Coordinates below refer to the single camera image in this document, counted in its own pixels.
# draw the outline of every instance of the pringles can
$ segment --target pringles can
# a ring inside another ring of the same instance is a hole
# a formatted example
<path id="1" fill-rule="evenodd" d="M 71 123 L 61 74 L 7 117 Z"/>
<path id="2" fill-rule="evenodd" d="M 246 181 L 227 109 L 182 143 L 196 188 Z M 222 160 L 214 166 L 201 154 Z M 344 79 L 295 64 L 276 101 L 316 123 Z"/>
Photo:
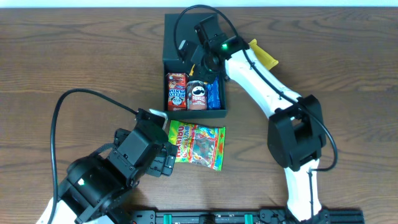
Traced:
<path id="1" fill-rule="evenodd" d="M 187 83 L 187 109 L 207 110 L 206 84 L 202 81 Z"/>

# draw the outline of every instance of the red pringles can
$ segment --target red pringles can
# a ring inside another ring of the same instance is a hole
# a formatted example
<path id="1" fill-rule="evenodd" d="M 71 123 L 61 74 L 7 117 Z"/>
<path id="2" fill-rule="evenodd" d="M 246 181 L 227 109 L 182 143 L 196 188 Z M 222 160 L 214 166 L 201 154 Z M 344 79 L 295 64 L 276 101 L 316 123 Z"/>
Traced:
<path id="1" fill-rule="evenodd" d="M 187 103 L 185 99 L 185 87 L 187 85 L 188 76 L 185 73 L 169 73 L 169 101 L 167 102 L 167 110 L 178 111 L 186 110 Z"/>
<path id="2" fill-rule="evenodd" d="M 202 81 L 187 83 L 187 109 L 207 110 L 206 84 Z"/>

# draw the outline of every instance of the blue snack package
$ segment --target blue snack package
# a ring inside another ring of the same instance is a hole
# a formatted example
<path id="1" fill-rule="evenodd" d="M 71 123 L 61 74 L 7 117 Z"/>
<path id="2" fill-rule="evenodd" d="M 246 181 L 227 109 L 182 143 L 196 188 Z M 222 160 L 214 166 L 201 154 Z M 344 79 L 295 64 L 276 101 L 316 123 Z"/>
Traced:
<path id="1" fill-rule="evenodd" d="M 220 103 L 220 92 L 218 89 L 218 77 L 213 84 L 207 84 L 207 109 L 208 110 L 219 110 L 221 108 Z"/>

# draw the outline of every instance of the red snack box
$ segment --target red snack box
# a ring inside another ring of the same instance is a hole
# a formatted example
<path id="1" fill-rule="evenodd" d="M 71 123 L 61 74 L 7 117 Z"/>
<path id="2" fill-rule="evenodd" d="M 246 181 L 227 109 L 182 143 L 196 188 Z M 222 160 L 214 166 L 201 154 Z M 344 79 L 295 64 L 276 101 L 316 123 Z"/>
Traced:
<path id="1" fill-rule="evenodd" d="M 187 102 L 185 100 L 185 87 L 188 76 L 185 73 L 169 73 L 169 101 L 167 110 L 177 111 L 186 110 Z"/>

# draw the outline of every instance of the white wall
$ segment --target white wall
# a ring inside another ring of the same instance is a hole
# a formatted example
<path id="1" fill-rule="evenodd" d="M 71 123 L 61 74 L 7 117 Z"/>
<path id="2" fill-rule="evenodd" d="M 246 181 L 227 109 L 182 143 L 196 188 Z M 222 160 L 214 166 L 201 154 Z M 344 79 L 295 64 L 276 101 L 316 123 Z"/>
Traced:
<path id="1" fill-rule="evenodd" d="M 398 0 L 0 0 L 0 7 L 398 6 Z"/>

